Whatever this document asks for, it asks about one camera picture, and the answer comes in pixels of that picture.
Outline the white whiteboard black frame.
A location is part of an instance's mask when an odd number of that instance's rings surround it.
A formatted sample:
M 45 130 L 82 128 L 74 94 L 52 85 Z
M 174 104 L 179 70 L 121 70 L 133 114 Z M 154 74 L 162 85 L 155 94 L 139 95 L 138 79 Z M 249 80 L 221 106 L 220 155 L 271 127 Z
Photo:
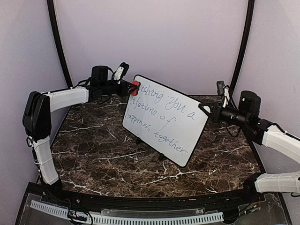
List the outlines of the white whiteboard black frame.
M 130 96 L 122 126 L 180 167 L 187 166 L 208 115 L 199 101 L 142 75 L 138 95 Z

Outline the red bone-shaped eraser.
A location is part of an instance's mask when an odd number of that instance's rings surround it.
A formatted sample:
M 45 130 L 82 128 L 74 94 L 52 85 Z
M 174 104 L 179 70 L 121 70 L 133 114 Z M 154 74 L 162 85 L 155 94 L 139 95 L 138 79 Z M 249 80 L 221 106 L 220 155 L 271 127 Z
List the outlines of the red bone-shaped eraser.
M 136 81 L 136 80 L 132 81 L 132 87 L 131 87 L 131 90 L 130 90 L 130 94 L 132 96 L 138 95 L 140 85 L 141 85 L 141 83 L 139 81 Z

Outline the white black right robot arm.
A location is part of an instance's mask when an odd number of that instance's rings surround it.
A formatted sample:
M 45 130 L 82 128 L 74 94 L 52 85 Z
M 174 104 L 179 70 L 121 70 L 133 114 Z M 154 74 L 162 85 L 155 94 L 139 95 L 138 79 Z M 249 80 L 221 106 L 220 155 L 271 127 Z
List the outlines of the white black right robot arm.
M 199 104 L 199 108 L 215 123 L 226 122 L 238 126 L 249 138 L 258 145 L 273 149 L 295 162 L 300 161 L 300 139 L 277 123 L 259 118 L 261 98 L 254 92 L 241 92 L 239 107 L 222 106 L 220 103 Z M 257 193 L 281 192 L 300 195 L 300 173 L 255 173 L 244 182 L 239 199 L 250 203 Z

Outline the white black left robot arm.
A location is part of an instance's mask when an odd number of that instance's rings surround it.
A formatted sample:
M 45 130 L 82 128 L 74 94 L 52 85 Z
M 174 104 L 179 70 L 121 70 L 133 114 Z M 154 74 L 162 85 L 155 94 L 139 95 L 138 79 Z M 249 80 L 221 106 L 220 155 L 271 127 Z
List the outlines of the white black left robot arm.
M 51 114 L 58 109 L 92 102 L 103 96 L 136 95 L 139 85 L 136 81 L 100 82 L 89 78 L 68 89 L 30 93 L 22 118 L 28 136 L 26 142 L 32 148 L 34 163 L 42 181 L 52 186 L 47 195 L 55 204 L 63 204 L 66 201 L 66 193 L 56 187 L 61 184 L 61 181 L 54 166 L 50 147 Z

